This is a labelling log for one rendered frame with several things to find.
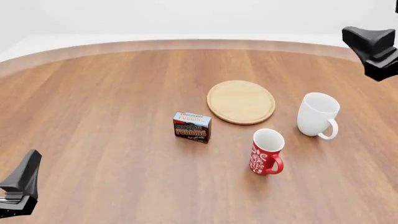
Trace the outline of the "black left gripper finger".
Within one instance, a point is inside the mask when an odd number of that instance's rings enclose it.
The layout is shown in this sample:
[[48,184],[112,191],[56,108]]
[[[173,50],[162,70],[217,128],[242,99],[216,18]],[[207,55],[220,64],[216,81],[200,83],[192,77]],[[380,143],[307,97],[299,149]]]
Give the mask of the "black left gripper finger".
[[42,155],[32,149],[23,158],[16,169],[0,182],[5,192],[16,192],[38,199],[37,179]]

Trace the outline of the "chocolate pudding box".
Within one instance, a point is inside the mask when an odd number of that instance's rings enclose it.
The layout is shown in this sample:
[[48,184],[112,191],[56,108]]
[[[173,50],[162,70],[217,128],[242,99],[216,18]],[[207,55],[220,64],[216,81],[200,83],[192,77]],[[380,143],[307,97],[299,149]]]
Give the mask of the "chocolate pudding box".
[[211,136],[211,117],[177,111],[173,117],[177,137],[208,143]]

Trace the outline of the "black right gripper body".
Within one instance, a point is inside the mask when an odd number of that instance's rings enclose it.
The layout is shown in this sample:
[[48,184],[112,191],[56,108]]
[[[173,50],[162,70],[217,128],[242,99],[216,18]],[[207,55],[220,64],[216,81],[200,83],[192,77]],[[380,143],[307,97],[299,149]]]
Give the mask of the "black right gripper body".
[[375,62],[367,60],[364,64],[364,74],[377,82],[398,75],[398,59]]

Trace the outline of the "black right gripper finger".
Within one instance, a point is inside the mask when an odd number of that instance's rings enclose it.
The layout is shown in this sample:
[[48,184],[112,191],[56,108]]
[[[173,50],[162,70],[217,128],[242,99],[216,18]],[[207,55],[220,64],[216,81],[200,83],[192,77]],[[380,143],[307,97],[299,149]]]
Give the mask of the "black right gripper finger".
[[382,34],[375,39],[373,46],[372,59],[375,61],[383,61],[392,55],[397,48],[394,47],[396,37],[395,29],[382,30]]
[[376,30],[348,26],[344,27],[341,33],[343,42],[353,50],[362,63],[374,54]]

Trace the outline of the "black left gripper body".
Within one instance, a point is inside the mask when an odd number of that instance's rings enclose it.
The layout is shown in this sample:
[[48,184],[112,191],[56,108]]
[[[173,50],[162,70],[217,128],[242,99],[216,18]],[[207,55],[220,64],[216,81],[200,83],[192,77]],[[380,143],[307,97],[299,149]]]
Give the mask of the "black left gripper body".
[[22,190],[2,188],[5,191],[0,197],[0,216],[28,216],[37,205],[37,195]]

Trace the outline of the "white mug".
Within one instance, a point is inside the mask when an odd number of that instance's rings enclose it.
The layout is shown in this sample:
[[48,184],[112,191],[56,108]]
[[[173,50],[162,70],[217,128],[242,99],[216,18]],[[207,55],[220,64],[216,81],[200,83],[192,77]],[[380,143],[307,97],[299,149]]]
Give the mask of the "white mug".
[[340,104],[324,93],[307,93],[300,105],[297,126],[306,136],[319,136],[322,139],[334,139],[338,134],[335,121]]

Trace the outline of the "round wooden plate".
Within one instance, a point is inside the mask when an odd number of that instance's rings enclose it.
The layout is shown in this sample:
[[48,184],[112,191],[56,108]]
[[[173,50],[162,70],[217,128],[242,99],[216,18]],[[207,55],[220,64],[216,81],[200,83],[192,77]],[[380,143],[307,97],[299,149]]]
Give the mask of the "round wooden plate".
[[275,99],[267,89],[243,80],[216,84],[209,90],[206,102],[216,117],[231,124],[259,124],[275,111]]

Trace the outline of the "red patterned mug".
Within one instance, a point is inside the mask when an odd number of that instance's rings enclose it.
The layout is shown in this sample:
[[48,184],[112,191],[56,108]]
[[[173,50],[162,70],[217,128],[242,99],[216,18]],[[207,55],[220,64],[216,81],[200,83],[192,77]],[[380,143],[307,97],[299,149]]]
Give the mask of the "red patterned mug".
[[283,136],[269,128],[254,132],[249,167],[257,175],[276,175],[283,171],[279,154],[285,146]]

